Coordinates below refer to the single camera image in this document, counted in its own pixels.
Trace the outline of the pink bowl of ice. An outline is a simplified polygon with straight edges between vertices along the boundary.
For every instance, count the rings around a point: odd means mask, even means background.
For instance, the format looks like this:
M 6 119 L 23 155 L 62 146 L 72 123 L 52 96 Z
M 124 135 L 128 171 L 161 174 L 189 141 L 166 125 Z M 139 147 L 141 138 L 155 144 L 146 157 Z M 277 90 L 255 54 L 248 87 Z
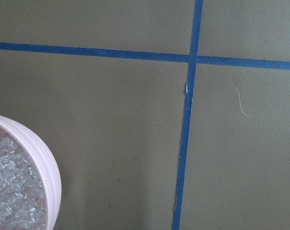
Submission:
M 61 202 L 57 162 L 26 126 L 0 115 L 0 230 L 51 230 Z

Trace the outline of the blue tape grid lines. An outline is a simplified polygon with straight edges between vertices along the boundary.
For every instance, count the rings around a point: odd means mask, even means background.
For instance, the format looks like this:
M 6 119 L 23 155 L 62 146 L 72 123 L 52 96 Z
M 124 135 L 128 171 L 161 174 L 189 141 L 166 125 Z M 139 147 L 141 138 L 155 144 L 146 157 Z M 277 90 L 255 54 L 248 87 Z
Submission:
M 0 42 L 0 50 L 24 51 L 37 53 L 53 53 L 65 55 L 108 57 L 108 58 L 127 58 L 152 61 L 166 61 L 187 63 L 187 79 L 185 86 L 185 101 L 182 118 L 182 130 L 180 137 L 180 149 L 178 155 L 177 178 L 175 187 L 175 206 L 173 211 L 172 229 L 180 228 L 180 218 L 182 210 L 183 190 L 186 171 L 187 146 L 189 138 L 190 120 L 193 103 L 195 72 L 198 64 L 236 66 L 260 69 L 281 69 L 290 70 L 290 62 L 276 60 L 261 60 L 234 57 L 213 57 L 201 56 L 198 54 L 198 44 L 200 36 L 200 24 L 202 17 L 203 2 L 195 1 L 193 10 L 193 24 L 191 29 L 191 43 L 189 54 L 170 54 L 157 52 L 142 52 L 128 50 L 114 50 L 101 48 L 85 48 L 72 46 L 49 46 L 20 43 Z

